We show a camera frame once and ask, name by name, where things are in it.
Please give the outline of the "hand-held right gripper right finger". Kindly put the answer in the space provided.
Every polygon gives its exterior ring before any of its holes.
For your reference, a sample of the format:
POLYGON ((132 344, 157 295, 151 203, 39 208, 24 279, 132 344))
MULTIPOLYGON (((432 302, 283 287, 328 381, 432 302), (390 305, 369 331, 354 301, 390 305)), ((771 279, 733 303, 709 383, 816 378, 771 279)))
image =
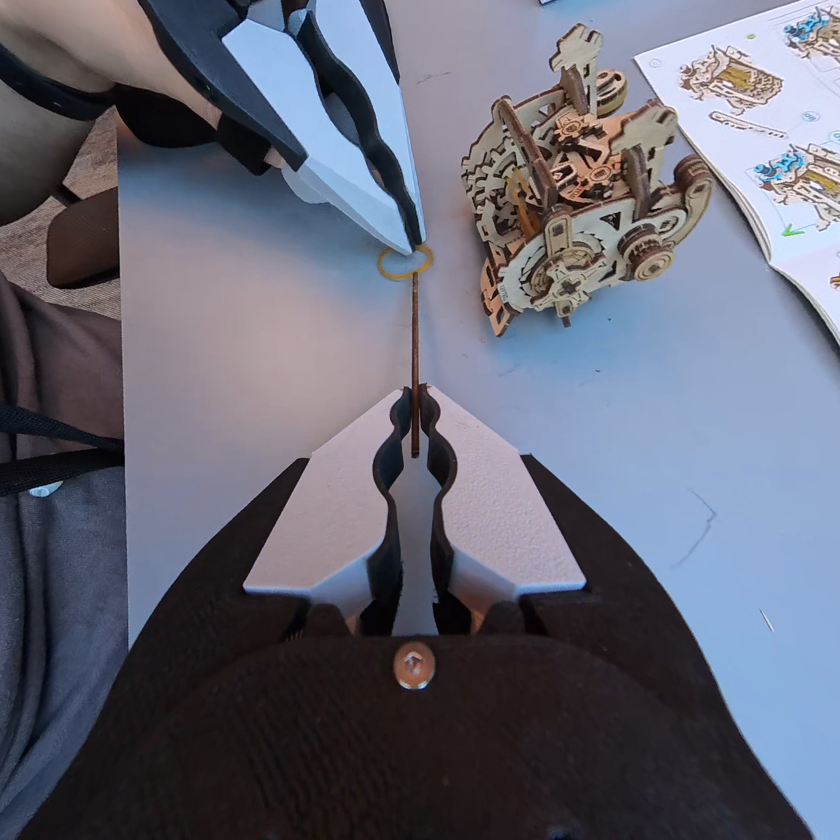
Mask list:
POLYGON ((434 386, 422 387, 427 468, 440 484, 430 560, 441 634, 522 595, 579 591, 585 576, 519 452, 434 386))

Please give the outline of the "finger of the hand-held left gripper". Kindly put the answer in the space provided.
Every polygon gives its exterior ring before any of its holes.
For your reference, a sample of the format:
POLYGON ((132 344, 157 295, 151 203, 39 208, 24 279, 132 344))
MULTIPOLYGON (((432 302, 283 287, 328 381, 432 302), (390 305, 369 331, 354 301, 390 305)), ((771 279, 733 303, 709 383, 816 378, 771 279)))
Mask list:
POLYGON ((349 112, 364 158, 401 211, 409 249, 419 246, 425 227, 403 97, 362 2, 309 2, 297 41, 349 112))
POLYGON ((413 252, 395 200, 375 181, 359 148, 335 126, 313 68, 289 34, 247 18, 222 38, 274 113, 303 148, 287 182, 305 201, 337 207, 385 245, 413 252))

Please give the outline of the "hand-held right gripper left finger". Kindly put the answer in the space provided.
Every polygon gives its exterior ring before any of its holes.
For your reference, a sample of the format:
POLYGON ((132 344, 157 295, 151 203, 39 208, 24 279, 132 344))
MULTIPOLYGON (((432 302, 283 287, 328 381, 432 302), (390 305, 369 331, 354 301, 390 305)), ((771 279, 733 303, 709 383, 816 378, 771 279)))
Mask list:
POLYGON ((389 490, 403 470, 412 391, 394 391, 315 450, 244 582, 302 596, 392 634, 403 566, 389 490))

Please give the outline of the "yellow rubber band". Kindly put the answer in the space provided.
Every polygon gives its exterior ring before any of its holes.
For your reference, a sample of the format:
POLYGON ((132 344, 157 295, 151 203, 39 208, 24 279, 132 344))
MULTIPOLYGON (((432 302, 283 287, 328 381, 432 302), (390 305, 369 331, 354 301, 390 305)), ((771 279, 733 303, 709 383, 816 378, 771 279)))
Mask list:
POLYGON ((422 274, 428 267, 430 267, 432 265, 432 263, 434 261, 434 253, 429 247, 426 247, 425 245, 420 245, 417 250, 425 253, 425 255, 426 255, 425 262, 420 267, 414 268, 414 269, 412 269, 409 272, 404 273, 404 274, 394 274, 392 272, 386 271, 383 268, 383 259, 386 255, 393 252, 393 249, 389 247, 389 248, 385 248, 380 253, 379 258, 377 260, 377 269, 379 270, 380 274, 383 277, 385 277, 387 279, 390 279, 390 280, 412 279, 415 276, 418 276, 419 274, 422 274))

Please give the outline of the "thin wooden stick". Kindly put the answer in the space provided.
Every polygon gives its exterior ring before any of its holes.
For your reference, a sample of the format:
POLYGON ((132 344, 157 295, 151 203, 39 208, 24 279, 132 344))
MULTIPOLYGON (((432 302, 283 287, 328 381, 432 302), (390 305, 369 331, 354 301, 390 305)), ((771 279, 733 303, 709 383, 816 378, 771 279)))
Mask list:
POLYGON ((412 276, 412 419, 411 419, 411 457, 417 459, 421 451, 421 409, 419 404, 419 271, 412 276))

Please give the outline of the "wooden mechanical model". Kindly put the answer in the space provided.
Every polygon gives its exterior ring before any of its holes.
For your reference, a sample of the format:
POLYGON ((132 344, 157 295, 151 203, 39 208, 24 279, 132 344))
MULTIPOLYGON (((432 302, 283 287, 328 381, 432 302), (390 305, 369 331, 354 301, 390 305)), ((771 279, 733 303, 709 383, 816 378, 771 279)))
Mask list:
POLYGON ((602 35, 584 24, 557 42, 557 85, 491 107, 462 160, 462 181, 488 258, 480 299, 496 336, 527 309, 569 326, 592 293, 660 277, 705 213, 710 168, 682 159, 660 180, 678 114, 658 99, 625 114, 618 70, 599 70, 602 35))

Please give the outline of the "person's left hand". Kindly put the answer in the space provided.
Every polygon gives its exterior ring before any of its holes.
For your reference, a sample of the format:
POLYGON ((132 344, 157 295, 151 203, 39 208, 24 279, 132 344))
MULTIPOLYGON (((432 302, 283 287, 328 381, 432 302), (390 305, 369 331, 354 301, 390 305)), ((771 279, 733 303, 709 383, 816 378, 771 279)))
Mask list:
MULTIPOLYGON (((44 76, 86 92, 114 83, 173 98, 216 127, 220 111, 166 58, 136 1, 2 1, 1 40, 44 76)), ((24 217, 63 182, 91 131, 1 90, 1 225, 24 217)))

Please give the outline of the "dark brown object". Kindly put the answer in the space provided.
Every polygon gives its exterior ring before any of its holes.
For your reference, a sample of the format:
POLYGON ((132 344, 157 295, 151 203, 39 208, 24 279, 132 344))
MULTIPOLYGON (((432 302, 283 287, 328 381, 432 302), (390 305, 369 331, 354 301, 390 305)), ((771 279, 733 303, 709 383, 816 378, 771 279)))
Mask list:
POLYGON ((47 230, 48 283, 73 290, 119 278, 118 188, 81 199, 62 185, 54 197, 64 209, 47 230))

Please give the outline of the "person's lap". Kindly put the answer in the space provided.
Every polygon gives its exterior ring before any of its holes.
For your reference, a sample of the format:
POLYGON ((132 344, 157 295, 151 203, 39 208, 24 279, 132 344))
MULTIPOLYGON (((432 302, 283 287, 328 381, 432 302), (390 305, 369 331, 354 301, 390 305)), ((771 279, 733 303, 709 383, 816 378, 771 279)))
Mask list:
MULTIPOLYGON (((123 436, 121 328, 1 279, 2 403, 123 436)), ((85 741, 128 651, 123 468, 1 502, 1 837, 85 741)))

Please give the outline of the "illustrated instruction booklet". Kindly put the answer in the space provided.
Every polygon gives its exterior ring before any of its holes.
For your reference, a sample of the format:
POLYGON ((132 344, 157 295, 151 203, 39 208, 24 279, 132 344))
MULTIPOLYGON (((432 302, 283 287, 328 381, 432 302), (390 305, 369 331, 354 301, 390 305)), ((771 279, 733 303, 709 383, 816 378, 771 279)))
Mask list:
POLYGON ((636 63, 741 207, 769 265, 838 340, 838 2, 791 3, 636 63))

